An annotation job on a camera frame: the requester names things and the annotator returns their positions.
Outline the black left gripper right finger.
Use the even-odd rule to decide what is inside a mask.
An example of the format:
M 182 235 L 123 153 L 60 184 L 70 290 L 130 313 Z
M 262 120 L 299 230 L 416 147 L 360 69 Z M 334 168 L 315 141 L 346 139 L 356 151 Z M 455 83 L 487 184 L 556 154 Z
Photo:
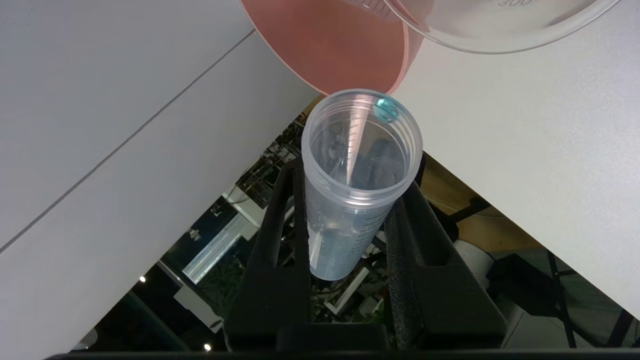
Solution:
M 498 349 L 506 320 L 420 190 L 426 157 L 384 221 L 386 309 L 396 347 L 406 350 Z

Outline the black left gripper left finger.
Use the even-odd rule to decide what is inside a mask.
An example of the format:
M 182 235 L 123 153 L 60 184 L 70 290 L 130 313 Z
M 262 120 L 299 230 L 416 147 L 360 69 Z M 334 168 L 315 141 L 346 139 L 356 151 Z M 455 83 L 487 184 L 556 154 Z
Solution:
M 288 162 L 276 181 L 240 289 L 224 321 L 231 352 L 286 352 L 296 349 L 296 332 L 311 323 L 311 276 L 304 169 Z M 288 200 L 294 201 L 292 266 L 278 266 Z

